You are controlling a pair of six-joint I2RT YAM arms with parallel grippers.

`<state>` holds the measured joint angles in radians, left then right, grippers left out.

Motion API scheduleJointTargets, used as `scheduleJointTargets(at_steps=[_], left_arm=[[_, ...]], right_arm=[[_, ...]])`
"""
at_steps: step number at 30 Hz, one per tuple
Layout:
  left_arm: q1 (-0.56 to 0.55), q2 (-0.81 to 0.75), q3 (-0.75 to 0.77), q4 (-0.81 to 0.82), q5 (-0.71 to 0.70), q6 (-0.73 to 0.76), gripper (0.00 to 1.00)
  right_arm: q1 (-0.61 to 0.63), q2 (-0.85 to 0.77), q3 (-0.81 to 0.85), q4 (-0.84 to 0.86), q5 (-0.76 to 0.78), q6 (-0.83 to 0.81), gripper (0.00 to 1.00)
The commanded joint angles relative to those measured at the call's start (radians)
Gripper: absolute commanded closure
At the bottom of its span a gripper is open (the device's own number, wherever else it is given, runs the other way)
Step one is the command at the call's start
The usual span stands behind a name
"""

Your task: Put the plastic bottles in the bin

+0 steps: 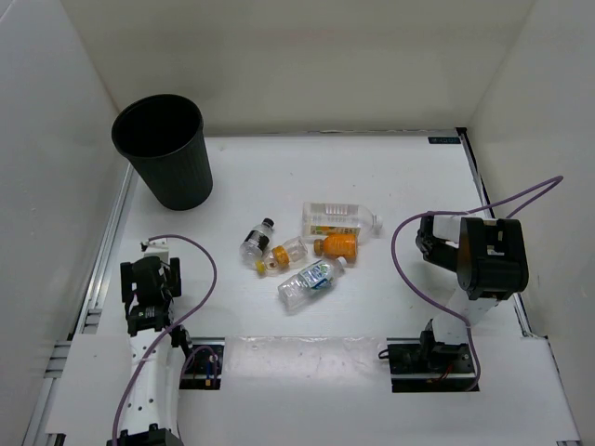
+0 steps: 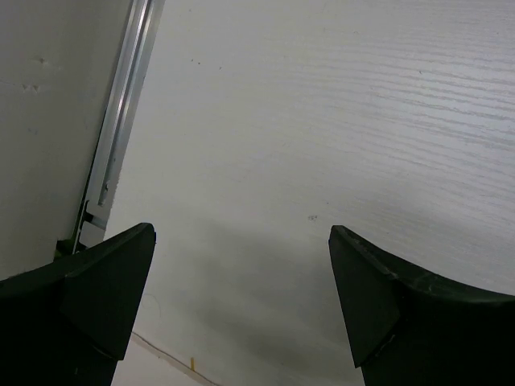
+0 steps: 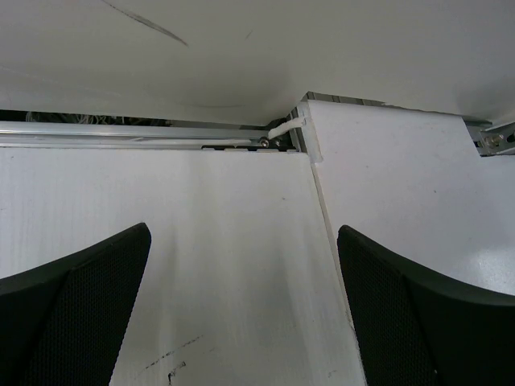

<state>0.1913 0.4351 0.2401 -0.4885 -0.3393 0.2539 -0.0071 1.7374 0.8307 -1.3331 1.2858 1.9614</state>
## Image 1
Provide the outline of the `orange juice bottle gold cap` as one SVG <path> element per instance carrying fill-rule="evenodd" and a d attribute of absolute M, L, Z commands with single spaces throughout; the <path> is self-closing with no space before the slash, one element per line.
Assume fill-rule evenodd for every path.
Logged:
<path fill-rule="evenodd" d="M 313 243 L 317 256 L 344 257 L 354 260 L 358 255 L 358 238 L 355 234 L 331 234 Z"/>

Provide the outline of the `small black-label clear bottle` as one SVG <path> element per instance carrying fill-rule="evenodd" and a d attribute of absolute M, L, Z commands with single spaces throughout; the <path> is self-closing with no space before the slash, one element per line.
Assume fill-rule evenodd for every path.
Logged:
<path fill-rule="evenodd" d="M 240 246 L 241 259 L 245 265 L 251 266 L 262 259 L 271 242 L 273 226 L 273 220 L 265 217 L 249 231 Z"/>

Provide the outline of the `clear water bottle green label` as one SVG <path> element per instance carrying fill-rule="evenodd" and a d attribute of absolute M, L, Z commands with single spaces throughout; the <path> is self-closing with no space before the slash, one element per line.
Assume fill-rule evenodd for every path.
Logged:
<path fill-rule="evenodd" d="M 332 289 L 344 274 L 348 262 L 345 258 L 323 258 L 278 286 L 278 295 L 289 313 L 294 313 Z"/>

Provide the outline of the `large square clear bottle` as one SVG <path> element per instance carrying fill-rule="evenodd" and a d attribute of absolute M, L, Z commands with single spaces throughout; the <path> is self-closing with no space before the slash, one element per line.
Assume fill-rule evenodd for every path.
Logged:
<path fill-rule="evenodd" d="M 306 239 L 341 234 L 363 243 L 381 232 L 383 220 L 361 204 L 304 203 L 301 227 Z"/>

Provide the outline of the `small clear bottle yellow cap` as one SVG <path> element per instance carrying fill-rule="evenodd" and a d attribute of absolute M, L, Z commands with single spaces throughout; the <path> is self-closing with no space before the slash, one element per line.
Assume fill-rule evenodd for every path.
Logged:
<path fill-rule="evenodd" d="M 301 237 L 292 238 L 285 243 L 273 247 L 264 257 L 255 261 L 259 275 L 283 272 L 303 261 L 308 248 Z"/>

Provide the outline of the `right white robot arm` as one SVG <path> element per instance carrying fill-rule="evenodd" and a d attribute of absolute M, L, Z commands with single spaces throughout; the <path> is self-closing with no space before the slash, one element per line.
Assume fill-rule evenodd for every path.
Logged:
<path fill-rule="evenodd" d="M 417 359 L 437 372 L 470 350 L 468 330 L 529 280 L 522 224 L 517 219 L 424 216 L 416 246 L 431 265 L 455 273 L 457 289 L 420 336 Z"/>

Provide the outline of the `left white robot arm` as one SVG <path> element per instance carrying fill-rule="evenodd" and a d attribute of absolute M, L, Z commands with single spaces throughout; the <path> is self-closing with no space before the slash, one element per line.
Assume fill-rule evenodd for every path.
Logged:
<path fill-rule="evenodd" d="M 118 405 L 109 445 L 180 445 L 179 379 L 195 350 L 187 331 L 174 327 L 173 299 L 181 296 L 180 264 L 159 256 L 120 265 L 133 384 Z"/>

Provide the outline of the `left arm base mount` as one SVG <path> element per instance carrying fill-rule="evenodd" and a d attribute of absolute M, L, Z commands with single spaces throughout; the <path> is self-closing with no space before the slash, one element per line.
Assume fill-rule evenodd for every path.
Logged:
<path fill-rule="evenodd" d="M 185 365 L 179 388 L 181 390 L 220 390 L 222 382 L 224 343 L 198 345 L 192 360 Z"/>

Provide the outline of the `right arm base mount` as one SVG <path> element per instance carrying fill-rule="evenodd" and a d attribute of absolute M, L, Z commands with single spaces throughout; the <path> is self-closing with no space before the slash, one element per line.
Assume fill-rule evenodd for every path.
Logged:
<path fill-rule="evenodd" d="M 389 365 L 393 393 L 459 393 L 480 390 L 469 346 L 392 340 L 377 353 Z"/>

